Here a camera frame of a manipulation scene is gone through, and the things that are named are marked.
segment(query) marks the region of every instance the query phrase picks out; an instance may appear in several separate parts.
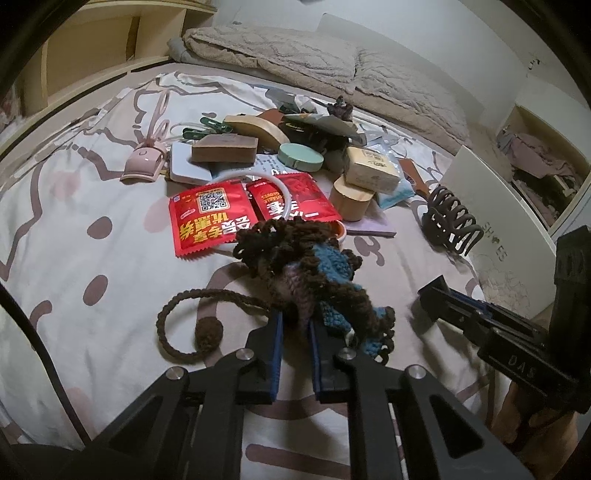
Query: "human hand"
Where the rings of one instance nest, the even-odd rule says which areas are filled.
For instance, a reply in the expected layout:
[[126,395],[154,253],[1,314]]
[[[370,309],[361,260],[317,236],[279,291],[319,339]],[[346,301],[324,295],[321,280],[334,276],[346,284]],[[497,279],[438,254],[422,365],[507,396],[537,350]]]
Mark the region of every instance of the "human hand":
[[[517,438],[521,415],[515,399],[519,386],[511,382],[499,414],[492,423],[491,432],[503,443],[511,444]],[[529,426],[543,426],[560,412],[543,408],[531,416]],[[562,468],[577,446],[575,412],[567,412],[550,425],[536,431],[517,457],[534,474],[536,480],[551,480]]]

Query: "pink eyelash curler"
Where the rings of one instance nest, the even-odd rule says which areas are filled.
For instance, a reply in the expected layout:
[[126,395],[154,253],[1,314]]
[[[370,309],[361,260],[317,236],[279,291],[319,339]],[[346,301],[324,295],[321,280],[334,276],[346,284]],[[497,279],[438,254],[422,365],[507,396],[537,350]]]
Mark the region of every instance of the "pink eyelash curler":
[[158,119],[164,115],[169,99],[169,90],[164,90],[160,93],[152,120],[150,121],[148,134],[145,140],[135,147],[133,153],[129,156],[127,162],[125,162],[125,169],[120,180],[156,181],[158,175],[160,175],[160,170],[166,158],[166,146],[163,140],[168,132],[170,122],[168,120],[162,121],[155,133],[154,127]]

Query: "metal screw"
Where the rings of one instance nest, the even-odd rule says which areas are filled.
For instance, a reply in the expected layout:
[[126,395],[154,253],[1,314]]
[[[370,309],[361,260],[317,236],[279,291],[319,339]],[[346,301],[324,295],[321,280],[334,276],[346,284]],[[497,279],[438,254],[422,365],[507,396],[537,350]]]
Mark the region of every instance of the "metal screw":
[[408,374],[417,380],[421,380],[422,378],[425,378],[427,371],[421,367],[421,365],[411,365],[408,367]]
[[168,370],[166,370],[166,378],[168,378],[169,380],[180,380],[183,377],[183,367],[170,367]]
[[346,346],[345,348],[341,349],[338,355],[341,360],[352,360],[357,356],[357,352]]
[[236,350],[236,358],[239,360],[251,360],[255,357],[255,352],[249,348],[239,348]]

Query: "yarn pompom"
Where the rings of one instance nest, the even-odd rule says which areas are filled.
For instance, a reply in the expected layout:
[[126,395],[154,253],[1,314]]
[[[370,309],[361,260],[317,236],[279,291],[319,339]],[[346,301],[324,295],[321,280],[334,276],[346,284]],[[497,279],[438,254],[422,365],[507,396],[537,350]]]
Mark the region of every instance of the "yarn pompom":
[[195,346],[203,355],[213,352],[221,343],[223,325],[215,317],[204,317],[195,325]]

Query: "plastic bag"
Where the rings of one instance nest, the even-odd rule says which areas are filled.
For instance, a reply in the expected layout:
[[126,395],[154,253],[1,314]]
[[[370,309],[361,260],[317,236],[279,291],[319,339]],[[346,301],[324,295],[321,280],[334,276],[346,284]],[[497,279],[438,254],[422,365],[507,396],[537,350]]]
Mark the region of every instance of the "plastic bag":
[[196,187],[170,199],[177,257],[233,242],[238,229],[249,229],[256,214],[240,182]]
[[[390,144],[392,143],[390,139],[388,139],[390,135],[384,135],[383,137],[378,137],[367,144],[367,148],[370,150],[374,150],[378,153],[386,155],[390,162],[396,165],[400,172],[402,172],[402,168],[400,167],[400,163],[392,149],[390,148]],[[379,207],[382,210],[388,209],[397,203],[402,202],[403,200],[409,199],[410,197],[414,196],[414,190],[411,183],[405,178],[404,173],[402,173],[400,177],[400,181],[396,188],[390,193],[376,193],[375,198],[378,202]]]
[[[339,212],[324,196],[316,181],[307,173],[286,173],[277,175],[285,183],[292,196],[291,217],[301,216],[304,220],[331,222],[342,220]],[[280,218],[283,213],[281,192],[267,180],[249,183],[246,189],[252,195],[263,219]]]

